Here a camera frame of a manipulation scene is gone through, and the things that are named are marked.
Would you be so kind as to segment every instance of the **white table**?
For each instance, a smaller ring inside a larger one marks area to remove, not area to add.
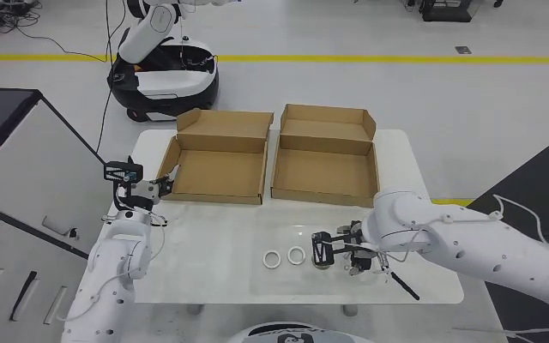
[[[144,179],[156,177],[175,133],[174,129],[141,133],[132,158],[143,165]],[[383,275],[367,272],[350,277],[341,255],[326,271],[314,268],[309,261],[311,233],[335,233],[338,226],[362,220],[370,209],[271,199],[268,187],[278,134],[273,130],[269,137],[262,206],[162,201],[154,208],[170,224],[164,249],[151,262],[147,276],[135,283],[137,303],[458,304],[463,300],[456,273],[417,254],[390,266],[419,294],[420,301],[393,280],[385,283]],[[381,187],[403,186],[428,196],[406,134],[380,129],[374,142]],[[160,229],[154,230],[152,240],[153,250],[158,249]],[[286,259],[294,245],[308,254],[300,266]],[[281,253],[277,269],[263,266],[266,250]]]

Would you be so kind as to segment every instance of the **concrete floor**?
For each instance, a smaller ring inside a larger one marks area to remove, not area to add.
[[[545,2],[506,0],[501,9],[485,2],[471,23],[457,24],[424,23],[417,9],[408,13],[398,0],[247,0],[198,8],[184,32],[220,55],[455,56],[454,46],[467,45],[475,56],[549,56]],[[42,3],[39,24],[26,33],[55,38],[71,51],[104,51],[103,1]],[[122,4],[111,0],[109,11],[111,23],[118,24]],[[131,22],[128,17],[124,26]],[[179,37],[179,27],[173,33]],[[0,35],[0,42],[0,54],[60,53],[52,42],[18,32]],[[2,61],[0,87],[38,88],[95,147],[108,69],[97,62]],[[549,143],[547,64],[222,63],[220,78],[216,108],[223,110],[273,111],[279,117],[285,103],[368,109],[379,128],[407,132],[432,197],[479,196]],[[112,99],[100,154],[122,159],[140,132],[162,127],[173,124],[131,122]],[[461,304],[361,306],[354,318],[336,306],[212,305],[189,317],[181,306],[139,304],[124,343],[223,342],[250,325],[279,320],[380,343],[504,341],[496,334],[451,330],[498,325],[484,285],[461,280]]]

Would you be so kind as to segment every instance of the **tape roll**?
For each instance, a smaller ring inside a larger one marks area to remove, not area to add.
[[[293,252],[294,250],[299,250],[299,251],[301,251],[301,260],[299,260],[299,261],[294,261],[294,260],[292,260],[291,254],[292,254],[292,252]],[[299,246],[297,246],[297,245],[294,246],[294,247],[292,247],[292,248],[290,248],[290,250],[288,251],[288,261],[289,261],[291,264],[295,265],[295,266],[300,265],[301,263],[303,263],[303,261],[305,261],[305,250],[303,250],[303,248],[301,248],[301,247],[299,247]]]
[[[268,254],[275,254],[276,257],[278,258],[278,262],[275,263],[275,264],[267,264],[267,255]],[[269,251],[265,252],[265,254],[263,255],[263,266],[265,266],[266,268],[275,269],[278,266],[280,266],[280,264],[281,264],[281,254],[279,254],[278,251],[269,250]]]

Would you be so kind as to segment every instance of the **cardboard box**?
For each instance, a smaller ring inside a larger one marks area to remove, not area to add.
[[[180,164],[166,200],[262,204],[273,113],[202,111],[178,116],[158,176]]]
[[[379,191],[375,133],[366,110],[286,105],[271,196],[373,207]]]

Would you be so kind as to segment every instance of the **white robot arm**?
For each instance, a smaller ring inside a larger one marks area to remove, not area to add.
[[[170,34],[178,18],[184,19],[179,5],[203,6],[209,3],[221,6],[239,0],[128,0],[132,15],[141,18],[131,27],[118,49],[120,57],[128,63],[141,62]]]
[[[380,259],[382,267],[389,268],[390,252],[406,251],[407,256],[416,251],[439,266],[549,303],[549,244],[529,238],[501,221],[505,199],[497,199],[501,212],[487,215],[456,205],[435,205],[412,191],[386,189],[375,196],[373,211],[361,223],[351,225],[346,236],[332,238],[326,232],[313,235],[315,264],[331,264],[334,253],[352,251],[358,258],[351,274],[357,274],[370,267],[364,262],[373,256]],[[529,212],[537,220],[540,238],[545,240],[539,218]],[[344,242],[351,248],[333,250],[331,244],[323,244],[342,238],[347,238]],[[409,288],[407,291],[416,296]]]
[[[129,163],[106,164],[105,179],[113,181],[114,203],[119,211],[114,217],[104,217],[110,227],[90,251],[86,273],[69,314],[58,317],[65,321],[63,343],[121,340],[136,297],[133,282],[145,276],[149,263],[164,245],[163,242],[152,256],[151,219],[156,218],[157,226],[165,226],[166,220],[159,219],[151,209],[162,196],[172,192],[177,170],[176,167],[162,178],[144,181],[142,166],[133,164],[131,159]],[[119,189],[125,190],[122,198]]]

